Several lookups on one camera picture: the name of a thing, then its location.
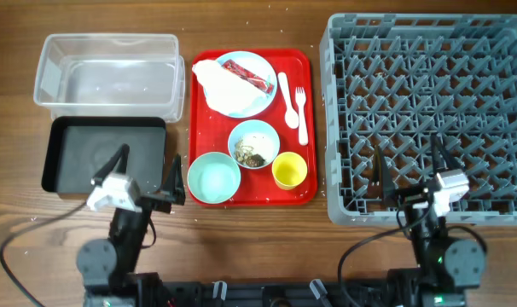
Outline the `food scraps and rice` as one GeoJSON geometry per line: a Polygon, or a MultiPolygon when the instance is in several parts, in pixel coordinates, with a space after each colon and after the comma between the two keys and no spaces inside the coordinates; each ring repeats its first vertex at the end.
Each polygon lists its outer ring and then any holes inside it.
{"type": "Polygon", "coordinates": [[[247,168],[260,168],[271,162],[276,152],[274,142],[263,134],[247,134],[236,144],[235,160],[247,168]]]}

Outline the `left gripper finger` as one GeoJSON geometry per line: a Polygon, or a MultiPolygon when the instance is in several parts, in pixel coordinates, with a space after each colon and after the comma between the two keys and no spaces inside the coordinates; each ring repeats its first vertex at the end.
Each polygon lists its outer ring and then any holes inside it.
{"type": "Polygon", "coordinates": [[[109,161],[91,178],[91,185],[94,187],[101,186],[107,176],[113,171],[124,175],[127,170],[129,152],[130,146],[122,144],[109,161]]]}
{"type": "Polygon", "coordinates": [[[185,203],[185,188],[182,173],[182,158],[177,154],[171,163],[171,169],[167,179],[160,188],[160,192],[171,204],[183,205],[185,203]]]}

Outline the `white napkin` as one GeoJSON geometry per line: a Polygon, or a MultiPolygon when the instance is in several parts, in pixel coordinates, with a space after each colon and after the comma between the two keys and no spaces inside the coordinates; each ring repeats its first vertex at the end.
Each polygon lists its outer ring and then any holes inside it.
{"type": "Polygon", "coordinates": [[[266,94],[223,68],[217,61],[198,61],[192,71],[206,93],[209,108],[224,115],[240,113],[266,94]]]}

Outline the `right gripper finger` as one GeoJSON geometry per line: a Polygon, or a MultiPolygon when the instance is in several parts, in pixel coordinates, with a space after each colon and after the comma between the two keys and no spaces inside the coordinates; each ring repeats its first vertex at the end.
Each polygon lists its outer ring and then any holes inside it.
{"type": "Polygon", "coordinates": [[[463,166],[444,147],[442,139],[436,134],[430,135],[430,147],[434,173],[463,170],[463,166]]]}
{"type": "Polygon", "coordinates": [[[395,205],[395,189],[383,150],[379,146],[375,146],[373,173],[369,180],[369,195],[380,198],[384,205],[395,205]]]}

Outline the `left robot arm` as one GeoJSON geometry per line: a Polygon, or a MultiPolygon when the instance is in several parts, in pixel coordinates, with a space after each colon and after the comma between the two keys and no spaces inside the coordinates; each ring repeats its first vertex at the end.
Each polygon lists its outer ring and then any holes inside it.
{"type": "Polygon", "coordinates": [[[174,306],[176,299],[157,273],[135,272],[148,230],[157,235],[154,211],[171,213],[185,203],[181,156],[171,163],[159,190],[143,192],[126,174],[130,147],[123,144],[91,178],[93,190],[86,205],[92,211],[114,209],[108,237],[90,240],[78,251],[76,265],[84,284],[84,306],[174,306]]]}

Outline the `red snack wrapper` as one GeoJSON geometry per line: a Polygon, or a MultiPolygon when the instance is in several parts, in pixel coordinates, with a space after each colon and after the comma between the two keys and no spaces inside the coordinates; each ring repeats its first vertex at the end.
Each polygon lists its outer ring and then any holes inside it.
{"type": "Polygon", "coordinates": [[[259,90],[263,91],[265,94],[271,94],[274,90],[274,85],[271,82],[240,66],[233,60],[227,60],[222,65],[222,68],[234,73],[239,78],[244,79],[259,90]]]}

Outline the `blue bowl with food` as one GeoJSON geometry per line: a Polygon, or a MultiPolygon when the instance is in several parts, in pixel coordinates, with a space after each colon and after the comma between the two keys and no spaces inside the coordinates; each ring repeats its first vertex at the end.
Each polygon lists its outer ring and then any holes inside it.
{"type": "Polygon", "coordinates": [[[229,134],[229,155],[246,169],[258,170],[272,163],[280,153],[281,141],[268,123],[250,119],[239,123],[229,134]]]}

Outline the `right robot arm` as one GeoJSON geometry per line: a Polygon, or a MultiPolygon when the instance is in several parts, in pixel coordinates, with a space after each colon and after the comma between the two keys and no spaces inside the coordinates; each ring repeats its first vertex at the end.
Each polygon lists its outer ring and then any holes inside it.
{"type": "Polygon", "coordinates": [[[406,188],[395,186],[383,150],[375,148],[372,183],[384,205],[397,209],[396,219],[404,213],[398,229],[410,238],[417,264],[388,271],[380,297],[385,306],[464,306],[465,291],[479,287],[485,270],[484,239],[463,226],[473,238],[453,237],[446,225],[450,205],[468,194],[468,177],[437,136],[429,144],[432,176],[406,188]]]}

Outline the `yellow plastic cup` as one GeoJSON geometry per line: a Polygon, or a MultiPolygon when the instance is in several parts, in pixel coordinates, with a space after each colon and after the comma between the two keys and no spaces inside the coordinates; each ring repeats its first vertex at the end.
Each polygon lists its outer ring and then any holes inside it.
{"type": "Polygon", "coordinates": [[[308,174],[304,158],[294,152],[278,154],[272,162],[271,169],[276,185],[283,190],[296,188],[308,174]]]}

